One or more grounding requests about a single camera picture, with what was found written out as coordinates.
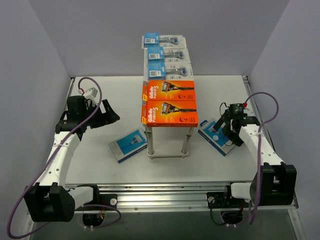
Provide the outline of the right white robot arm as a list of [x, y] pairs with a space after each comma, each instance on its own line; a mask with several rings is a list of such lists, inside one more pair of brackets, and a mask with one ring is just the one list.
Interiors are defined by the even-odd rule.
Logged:
[[231, 183], [222, 193], [223, 203], [232, 207], [243, 199], [258, 206], [291, 205], [297, 170], [277, 155], [261, 131], [261, 123], [245, 113], [245, 107], [245, 103], [230, 104], [213, 127], [233, 146], [246, 145], [257, 164], [253, 180]]

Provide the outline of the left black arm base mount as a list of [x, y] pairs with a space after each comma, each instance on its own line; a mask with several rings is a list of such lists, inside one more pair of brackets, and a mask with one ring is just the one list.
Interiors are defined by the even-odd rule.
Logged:
[[93, 200], [91, 204], [104, 205], [116, 209], [118, 204], [118, 195], [115, 193], [101, 194], [99, 198]]

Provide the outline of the Gillette SkinGuard blister pack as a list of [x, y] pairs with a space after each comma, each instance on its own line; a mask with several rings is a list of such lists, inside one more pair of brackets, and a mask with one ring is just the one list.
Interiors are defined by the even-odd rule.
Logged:
[[144, 50], [144, 63], [190, 63], [186, 48], [148, 47]]

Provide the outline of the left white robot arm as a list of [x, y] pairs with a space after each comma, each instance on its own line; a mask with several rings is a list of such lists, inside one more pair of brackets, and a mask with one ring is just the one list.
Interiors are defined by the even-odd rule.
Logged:
[[96, 184], [84, 183], [66, 189], [66, 177], [75, 150], [88, 128], [95, 129], [120, 120], [107, 99], [105, 112], [92, 97], [82, 95], [67, 99], [67, 109], [55, 126], [54, 143], [44, 172], [24, 195], [31, 219], [41, 222], [69, 222], [75, 210], [86, 206], [97, 209], [102, 203]]

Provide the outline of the orange Fusion5 razor box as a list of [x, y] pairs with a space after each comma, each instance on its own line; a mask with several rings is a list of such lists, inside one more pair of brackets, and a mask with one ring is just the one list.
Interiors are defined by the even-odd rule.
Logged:
[[193, 80], [150, 80], [142, 85], [142, 100], [147, 101], [195, 101]]
[[195, 101], [142, 101], [141, 123], [146, 127], [191, 127], [199, 124]]

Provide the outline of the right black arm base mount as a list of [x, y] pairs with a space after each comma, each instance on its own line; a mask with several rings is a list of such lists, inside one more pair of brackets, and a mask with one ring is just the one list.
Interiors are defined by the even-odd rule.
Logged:
[[226, 192], [207, 192], [207, 206], [211, 209], [242, 209], [248, 208], [249, 204], [239, 198], [234, 198]]

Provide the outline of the clear blue-card razor blister pack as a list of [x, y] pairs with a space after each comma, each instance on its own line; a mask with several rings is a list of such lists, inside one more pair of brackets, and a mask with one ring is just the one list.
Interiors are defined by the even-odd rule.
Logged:
[[144, 67], [143, 78], [151, 80], [193, 81], [194, 75], [190, 63], [153, 62]]

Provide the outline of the blue Harry's box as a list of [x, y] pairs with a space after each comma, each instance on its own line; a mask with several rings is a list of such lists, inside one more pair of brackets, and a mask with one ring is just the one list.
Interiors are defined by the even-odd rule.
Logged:
[[108, 144], [120, 164], [147, 148], [147, 137], [142, 128], [136, 128]]
[[214, 118], [210, 120], [203, 120], [200, 123], [198, 133], [225, 157], [235, 147], [235, 145], [224, 135], [222, 127], [220, 127], [218, 131], [214, 130], [215, 124], [216, 120]]

